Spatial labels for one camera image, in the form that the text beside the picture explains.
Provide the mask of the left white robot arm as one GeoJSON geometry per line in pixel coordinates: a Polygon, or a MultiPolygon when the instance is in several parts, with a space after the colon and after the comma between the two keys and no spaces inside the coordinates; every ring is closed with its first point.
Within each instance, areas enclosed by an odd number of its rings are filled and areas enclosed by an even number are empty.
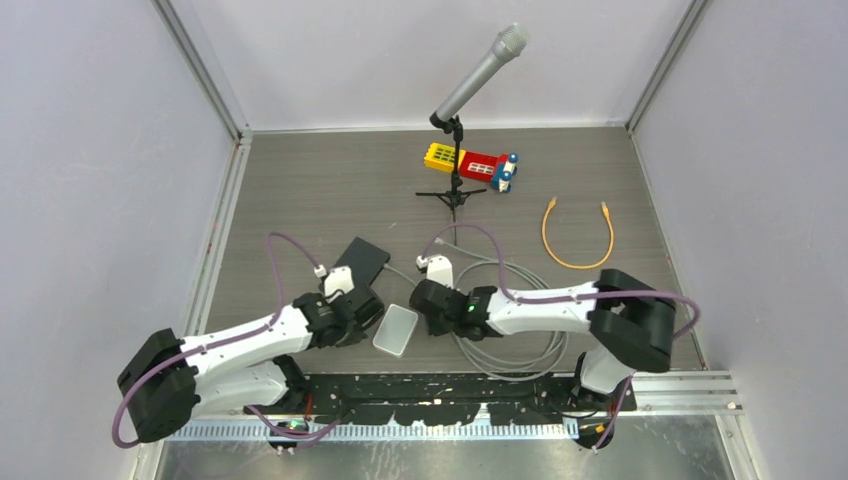
{"type": "Polygon", "coordinates": [[[373,289],[359,285],[302,294],[277,312],[210,334],[156,331],[117,378],[113,441],[122,448],[153,443],[195,417],[247,406],[296,413],[308,383],[294,354],[355,345],[384,311],[373,289]]]}

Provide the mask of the colourful toy block vehicle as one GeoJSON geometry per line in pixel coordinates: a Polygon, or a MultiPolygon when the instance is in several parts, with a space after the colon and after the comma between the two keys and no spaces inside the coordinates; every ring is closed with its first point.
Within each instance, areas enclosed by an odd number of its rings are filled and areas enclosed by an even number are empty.
{"type": "MultiPolygon", "coordinates": [[[[441,143],[431,143],[423,157],[426,167],[446,173],[454,170],[455,160],[455,148],[441,143]]],[[[461,149],[458,174],[463,179],[486,183],[499,193],[509,193],[519,161],[520,156],[515,152],[492,156],[461,149]]]]}

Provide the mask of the black microphone tripod stand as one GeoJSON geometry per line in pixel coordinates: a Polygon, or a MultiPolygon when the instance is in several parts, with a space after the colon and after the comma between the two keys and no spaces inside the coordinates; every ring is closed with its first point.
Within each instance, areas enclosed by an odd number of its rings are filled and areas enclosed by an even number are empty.
{"type": "Polygon", "coordinates": [[[464,140],[464,129],[458,115],[441,119],[436,112],[429,117],[430,123],[443,133],[451,135],[454,142],[454,156],[452,170],[450,172],[450,188],[444,192],[416,192],[417,197],[432,197],[439,199],[450,211],[451,223],[457,222],[457,210],[463,206],[467,199],[476,194],[485,193],[485,189],[463,191],[461,189],[464,181],[459,173],[461,143],[464,140]]]}

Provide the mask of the grey handheld microphone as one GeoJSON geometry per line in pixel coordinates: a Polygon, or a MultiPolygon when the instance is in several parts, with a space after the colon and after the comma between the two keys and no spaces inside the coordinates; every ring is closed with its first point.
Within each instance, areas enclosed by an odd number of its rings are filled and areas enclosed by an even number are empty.
{"type": "Polygon", "coordinates": [[[503,66],[521,55],[529,40],[529,32],[518,23],[500,31],[477,65],[431,114],[430,124],[450,133],[450,123],[458,112],[503,66]]]}

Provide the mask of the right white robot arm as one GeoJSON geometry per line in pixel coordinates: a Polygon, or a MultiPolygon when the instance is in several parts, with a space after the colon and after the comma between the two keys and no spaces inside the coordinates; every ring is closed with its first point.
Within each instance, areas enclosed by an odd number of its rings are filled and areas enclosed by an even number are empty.
{"type": "Polygon", "coordinates": [[[423,315],[430,335],[452,333],[480,341],[526,332],[584,333],[598,345],[584,353],[571,387],[574,403],[596,410],[635,372],[671,367],[674,300],[616,269],[595,282],[549,290],[476,287],[467,293],[425,279],[409,305],[423,315]]]}

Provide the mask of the white network switch box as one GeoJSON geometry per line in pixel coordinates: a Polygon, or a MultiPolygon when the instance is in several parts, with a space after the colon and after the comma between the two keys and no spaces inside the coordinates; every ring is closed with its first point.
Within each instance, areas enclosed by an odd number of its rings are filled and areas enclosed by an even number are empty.
{"type": "Polygon", "coordinates": [[[390,304],[373,336],[378,351],[400,358],[409,345],[419,314],[397,304],[390,304]]]}

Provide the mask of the black network switch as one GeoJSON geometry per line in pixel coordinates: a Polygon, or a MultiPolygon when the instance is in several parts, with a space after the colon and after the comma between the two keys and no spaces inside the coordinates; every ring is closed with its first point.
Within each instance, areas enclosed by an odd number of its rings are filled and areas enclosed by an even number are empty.
{"type": "Polygon", "coordinates": [[[334,263],[334,267],[349,267],[355,285],[372,286],[390,261],[391,255],[373,243],[355,237],[334,263]]]}

